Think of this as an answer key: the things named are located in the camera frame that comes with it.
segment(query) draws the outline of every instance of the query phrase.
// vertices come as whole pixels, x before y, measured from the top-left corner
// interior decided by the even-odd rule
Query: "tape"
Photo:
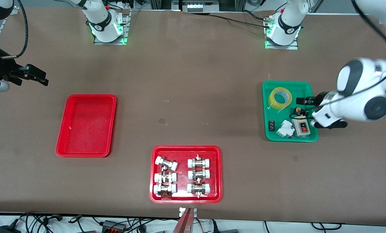
[[[285,99],[285,103],[278,103],[276,100],[275,100],[275,95],[278,94],[282,97],[284,97]],[[292,102],[292,95],[291,95],[291,92],[283,87],[277,87],[275,88],[271,94],[269,95],[268,97],[268,103],[269,105],[273,108],[273,109],[276,109],[276,110],[282,110],[286,107],[288,107],[288,105],[290,105]]]

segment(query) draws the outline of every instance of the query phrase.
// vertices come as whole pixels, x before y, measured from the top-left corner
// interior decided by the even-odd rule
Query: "white plastic cap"
[[[205,159],[205,168],[209,168],[210,167],[210,161],[209,159]]]
[[[210,184],[205,184],[205,193],[210,193]]]
[[[176,186],[176,184],[171,184],[171,193],[177,193],[177,186]]]
[[[153,186],[153,190],[154,190],[154,194],[159,194],[159,187],[158,187],[158,184],[156,184],[155,186]]]
[[[174,173],[171,174],[171,181],[172,182],[176,182],[177,181],[177,173],[174,172]]]
[[[177,162],[173,162],[173,165],[171,166],[171,170],[172,171],[175,171],[176,169],[177,169],[177,165],[178,165],[178,163]]]
[[[158,182],[160,180],[160,174],[154,174],[154,182]]]
[[[205,169],[205,177],[206,177],[206,179],[209,179],[210,178],[210,171],[209,171],[209,169]]]
[[[189,180],[193,180],[193,171],[187,171],[187,176],[189,177]]]
[[[155,164],[158,165],[160,163],[161,156],[157,156]]]
[[[192,184],[187,184],[187,192],[192,193]]]
[[[191,160],[191,159],[188,159],[188,160],[187,160],[187,167],[188,167],[188,168],[192,168],[192,167],[193,167],[193,164],[192,164],[192,160]]]

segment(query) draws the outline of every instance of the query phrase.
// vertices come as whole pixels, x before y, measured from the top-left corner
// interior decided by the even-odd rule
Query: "brown table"
[[[0,211],[177,217],[181,205],[148,197],[151,151],[209,144],[222,150],[224,193],[218,204],[185,205],[200,218],[386,225],[386,117],[321,130],[316,143],[270,142],[262,125],[263,81],[307,81],[318,94],[335,89],[350,59],[384,58],[384,42],[359,17],[307,16],[295,51],[264,49],[260,28],[182,12],[141,12],[126,46],[92,45],[78,9],[27,14],[18,63],[46,71],[50,83],[0,93]],[[18,14],[0,47],[17,54],[23,37]],[[54,153],[74,93],[118,97],[106,158]]]

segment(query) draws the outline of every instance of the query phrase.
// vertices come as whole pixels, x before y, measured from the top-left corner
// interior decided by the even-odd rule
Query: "metal valve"
[[[189,180],[196,180],[197,182],[201,182],[202,180],[209,179],[210,178],[210,171],[209,170],[202,170],[202,171],[187,171],[187,175],[189,177]]]
[[[177,173],[175,173],[175,172],[169,172],[168,174],[166,174],[165,171],[162,171],[160,173],[154,174],[154,182],[158,182],[158,183],[164,183],[164,182],[172,183],[172,182],[176,182],[176,181],[177,181]]]
[[[210,192],[210,185],[209,184],[187,184],[187,192],[190,192],[192,194],[196,194],[197,198],[200,198],[201,195],[209,193]]]
[[[168,185],[156,184],[153,187],[153,189],[154,189],[154,193],[160,196],[171,195],[177,192],[176,184],[168,184]]]
[[[199,154],[197,154],[196,159],[193,158],[187,160],[187,167],[193,168],[193,170],[195,167],[202,167],[203,169],[209,168],[209,159],[202,160]]]
[[[178,165],[177,162],[174,162],[173,160],[172,161],[165,160],[165,158],[161,156],[157,156],[155,163],[156,165],[159,165],[160,167],[162,167],[163,170],[170,169],[172,171],[175,171]]]

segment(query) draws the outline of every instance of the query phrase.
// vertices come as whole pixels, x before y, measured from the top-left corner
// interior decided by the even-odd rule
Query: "empty red tray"
[[[101,158],[110,152],[117,98],[112,94],[73,94],[66,100],[56,154]]]
[[[195,158],[196,155],[202,159],[209,159],[210,178],[203,180],[203,183],[210,184],[210,192],[197,198],[196,195],[187,193],[187,184],[191,184],[193,180],[189,180],[187,171],[191,168],[187,167],[187,160]],[[153,193],[154,174],[161,172],[161,167],[155,164],[157,156],[164,157],[166,160],[174,160],[178,162],[176,169],[177,192],[173,193],[170,198],[161,198]],[[222,178],[221,178],[221,151],[217,146],[156,146],[153,149],[151,158],[150,172],[150,200],[154,203],[217,203],[222,199]]]

